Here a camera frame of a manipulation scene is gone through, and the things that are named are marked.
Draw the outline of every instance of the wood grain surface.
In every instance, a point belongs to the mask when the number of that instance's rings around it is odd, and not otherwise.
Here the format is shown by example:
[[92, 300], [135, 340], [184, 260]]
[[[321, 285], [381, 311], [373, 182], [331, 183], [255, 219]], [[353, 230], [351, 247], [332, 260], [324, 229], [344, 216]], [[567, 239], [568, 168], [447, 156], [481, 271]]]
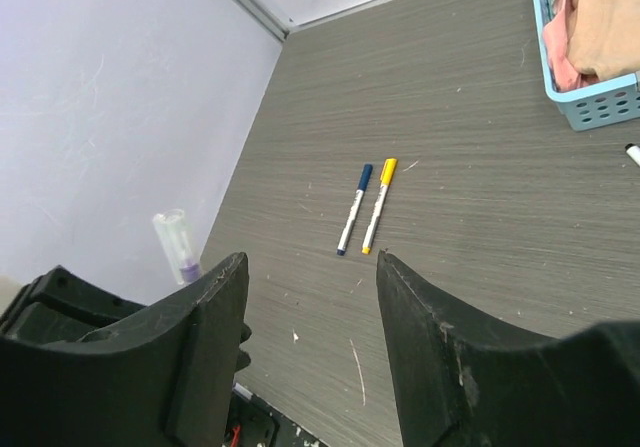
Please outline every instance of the wood grain surface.
[[240, 380], [332, 446], [401, 445], [376, 255], [360, 253], [386, 157], [375, 251], [551, 336], [640, 317], [640, 168], [624, 153], [638, 127], [569, 128], [544, 94], [531, 0], [396, 0], [293, 35], [203, 258], [249, 254]]

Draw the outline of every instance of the blue plastic basket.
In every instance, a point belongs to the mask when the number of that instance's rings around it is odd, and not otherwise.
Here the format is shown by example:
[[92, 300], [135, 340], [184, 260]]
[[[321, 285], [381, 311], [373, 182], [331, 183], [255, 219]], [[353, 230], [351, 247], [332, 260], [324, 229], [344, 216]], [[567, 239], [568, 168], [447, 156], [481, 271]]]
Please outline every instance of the blue plastic basket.
[[540, 60], [547, 96], [575, 131], [595, 129], [640, 117], [640, 72], [600, 82], [571, 92], [558, 92], [547, 63], [542, 28], [553, 18], [550, 0], [533, 0]]

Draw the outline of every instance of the brown cloth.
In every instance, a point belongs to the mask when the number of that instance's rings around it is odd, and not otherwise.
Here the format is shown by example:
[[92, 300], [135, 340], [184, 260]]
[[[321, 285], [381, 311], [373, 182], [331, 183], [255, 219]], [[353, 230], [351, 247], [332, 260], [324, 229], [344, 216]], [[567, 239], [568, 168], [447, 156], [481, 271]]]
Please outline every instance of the brown cloth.
[[572, 0], [567, 58], [576, 70], [609, 80], [640, 71], [640, 0]]

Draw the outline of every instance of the blue marker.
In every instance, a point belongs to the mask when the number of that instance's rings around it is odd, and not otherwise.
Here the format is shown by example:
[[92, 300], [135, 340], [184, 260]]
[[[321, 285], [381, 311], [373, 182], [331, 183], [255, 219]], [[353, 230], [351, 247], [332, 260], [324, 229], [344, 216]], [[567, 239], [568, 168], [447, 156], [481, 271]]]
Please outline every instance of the blue marker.
[[356, 223], [358, 210], [360, 210], [360, 204], [362, 203], [364, 192], [365, 190], [367, 190], [367, 184], [369, 183], [369, 177], [371, 177], [371, 172], [373, 172], [373, 165], [364, 164], [364, 169], [362, 169], [362, 175], [360, 176], [360, 183], [358, 184], [358, 189], [356, 190], [356, 198], [353, 201], [351, 210], [349, 211], [349, 218], [347, 219], [347, 225], [342, 231], [340, 242], [338, 242], [338, 255], [344, 255], [344, 253], [347, 251], [347, 244], [349, 243], [349, 237], [351, 237], [351, 231], [353, 230], [353, 226]]

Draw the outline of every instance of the white marker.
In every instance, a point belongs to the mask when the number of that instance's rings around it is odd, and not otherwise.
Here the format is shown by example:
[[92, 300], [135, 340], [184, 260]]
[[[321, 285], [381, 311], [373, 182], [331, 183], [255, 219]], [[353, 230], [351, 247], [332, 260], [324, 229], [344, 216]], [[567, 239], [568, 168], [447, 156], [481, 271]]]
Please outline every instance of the white marker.
[[387, 197], [389, 191], [389, 184], [393, 178], [393, 173], [396, 170], [398, 159], [387, 159], [384, 161], [384, 167], [382, 168], [382, 174], [380, 175], [380, 192], [378, 193], [378, 199], [376, 205], [373, 207], [373, 215], [371, 216], [371, 222], [367, 228], [367, 233], [364, 236], [364, 242], [362, 243], [362, 253], [370, 254], [371, 245], [373, 244], [373, 236], [378, 228], [378, 221], [380, 215], [382, 215], [382, 206], [384, 205], [384, 199]]
[[338, 255], [344, 255], [347, 251], [347, 244], [349, 243], [349, 237], [351, 237], [351, 231], [353, 230], [353, 226], [356, 223], [356, 217], [358, 216], [358, 210], [360, 210], [360, 204], [362, 203], [362, 198], [364, 197], [364, 193], [367, 190], [367, 184], [369, 183], [369, 177], [371, 177], [371, 172], [373, 171], [373, 165], [364, 164], [364, 169], [362, 169], [362, 175], [360, 176], [360, 182], [358, 183], [358, 188], [356, 189], [356, 198], [353, 201], [353, 205], [351, 206], [351, 210], [349, 211], [349, 218], [347, 219], [347, 225], [342, 231], [342, 236], [340, 237], [340, 242], [338, 242]]
[[629, 157], [631, 157], [636, 164], [640, 165], [640, 147], [636, 144], [627, 144], [624, 150], [627, 151]]

